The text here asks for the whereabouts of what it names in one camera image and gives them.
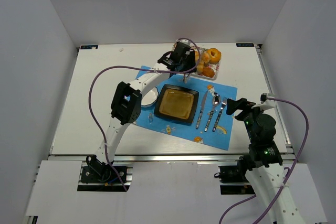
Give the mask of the long striped croissant bread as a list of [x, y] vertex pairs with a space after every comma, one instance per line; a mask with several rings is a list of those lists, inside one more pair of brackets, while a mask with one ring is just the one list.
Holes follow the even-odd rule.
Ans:
[[201, 74], [204, 69], [204, 57], [203, 54], [199, 55], [198, 51], [195, 51], [195, 62], [197, 63], [196, 72]]

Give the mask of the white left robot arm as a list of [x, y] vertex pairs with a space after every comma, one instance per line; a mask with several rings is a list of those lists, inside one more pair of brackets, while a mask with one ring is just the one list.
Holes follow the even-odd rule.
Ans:
[[[161, 82], [169, 79], [174, 74], [190, 74], [196, 71], [195, 51], [199, 48], [189, 39], [181, 38], [176, 41], [172, 51], [166, 52], [150, 69], [141, 69], [129, 66], [113, 66], [99, 72], [94, 78], [89, 90], [89, 111], [102, 133], [103, 140], [98, 150], [93, 155], [104, 165], [111, 165], [115, 152], [127, 127], [137, 120], [141, 113], [142, 98]], [[111, 103], [111, 118], [107, 130], [99, 124], [92, 110], [92, 92], [98, 77], [104, 72], [116, 68], [143, 71], [144, 74], [137, 79], [117, 85]]]

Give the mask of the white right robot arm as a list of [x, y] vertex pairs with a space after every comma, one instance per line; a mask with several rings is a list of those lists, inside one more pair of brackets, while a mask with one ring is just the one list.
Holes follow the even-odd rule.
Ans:
[[277, 99], [269, 93], [260, 97], [260, 104], [245, 98], [227, 101], [226, 113], [240, 113], [234, 118], [244, 123], [250, 140], [249, 153], [241, 156], [238, 171], [252, 186], [264, 212], [255, 221], [264, 217], [270, 223], [304, 223], [289, 187], [286, 185], [293, 168], [286, 170], [280, 151], [274, 141], [276, 120], [265, 113], [275, 107]]

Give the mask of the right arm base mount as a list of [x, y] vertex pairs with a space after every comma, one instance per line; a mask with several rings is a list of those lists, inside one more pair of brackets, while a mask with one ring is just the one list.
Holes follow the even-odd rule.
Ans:
[[255, 192], [245, 174], [255, 167], [249, 155], [241, 156], [236, 165], [219, 166], [219, 172], [214, 174], [214, 178], [220, 181], [220, 194], [254, 195]]

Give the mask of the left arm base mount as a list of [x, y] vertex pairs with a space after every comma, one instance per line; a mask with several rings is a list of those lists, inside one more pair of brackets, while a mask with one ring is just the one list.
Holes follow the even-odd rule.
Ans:
[[95, 155], [87, 156], [80, 171], [77, 191], [126, 192], [131, 181], [129, 170], [127, 166], [112, 168]]

